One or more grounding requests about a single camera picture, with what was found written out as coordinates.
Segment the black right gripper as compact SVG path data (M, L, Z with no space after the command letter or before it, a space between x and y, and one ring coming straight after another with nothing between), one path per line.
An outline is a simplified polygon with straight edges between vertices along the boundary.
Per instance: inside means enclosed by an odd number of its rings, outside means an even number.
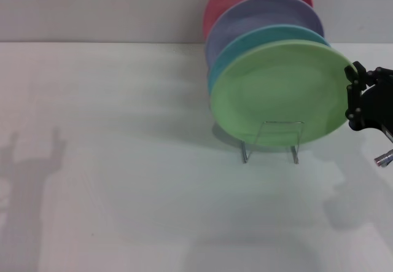
M354 131L373 128L392 142L392 70L377 67L367 71L358 61L345 67L348 109L345 113Z

